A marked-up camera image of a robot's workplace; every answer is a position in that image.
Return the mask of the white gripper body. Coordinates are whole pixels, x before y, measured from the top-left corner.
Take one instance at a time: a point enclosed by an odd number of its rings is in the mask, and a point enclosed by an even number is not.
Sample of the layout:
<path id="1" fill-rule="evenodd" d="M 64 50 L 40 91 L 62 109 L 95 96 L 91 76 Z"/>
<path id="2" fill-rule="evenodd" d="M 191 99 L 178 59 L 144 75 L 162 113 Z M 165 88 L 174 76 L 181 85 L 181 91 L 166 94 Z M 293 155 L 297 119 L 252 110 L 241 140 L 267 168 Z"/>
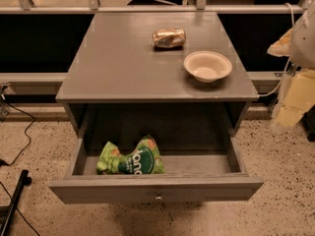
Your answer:
<path id="1" fill-rule="evenodd" d="M 292 29 L 289 29 L 279 40 L 273 43 L 267 53 L 276 57 L 288 57 Z"/>

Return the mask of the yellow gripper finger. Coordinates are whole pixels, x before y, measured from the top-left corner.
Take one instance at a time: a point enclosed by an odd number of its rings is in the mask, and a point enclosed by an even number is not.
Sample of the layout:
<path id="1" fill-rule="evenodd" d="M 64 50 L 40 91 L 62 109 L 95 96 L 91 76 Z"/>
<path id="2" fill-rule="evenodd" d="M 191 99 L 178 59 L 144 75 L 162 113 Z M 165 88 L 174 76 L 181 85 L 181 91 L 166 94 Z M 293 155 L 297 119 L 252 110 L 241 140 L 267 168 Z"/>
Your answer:
<path id="1" fill-rule="evenodd" d="M 315 71 L 304 69 L 291 79 L 281 107 L 274 118 L 278 129 L 294 127 L 315 105 Z"/>

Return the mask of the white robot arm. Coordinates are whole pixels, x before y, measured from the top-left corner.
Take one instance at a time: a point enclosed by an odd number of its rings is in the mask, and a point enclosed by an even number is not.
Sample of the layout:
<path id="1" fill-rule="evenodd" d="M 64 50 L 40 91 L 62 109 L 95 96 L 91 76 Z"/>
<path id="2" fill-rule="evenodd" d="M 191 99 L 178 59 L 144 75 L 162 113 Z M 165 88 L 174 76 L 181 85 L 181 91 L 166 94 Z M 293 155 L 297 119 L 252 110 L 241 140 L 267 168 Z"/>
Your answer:
<path id="1" fill-rule="evenodd" d="M 315 3 L 312 3 L 294 26 L 267 53 L 286 56 L 301 71 L 291 79 L 285 76 L 279 94 L 279 104 L 273 113 L 279 129 L 295 126 L 315 106 Z"/>

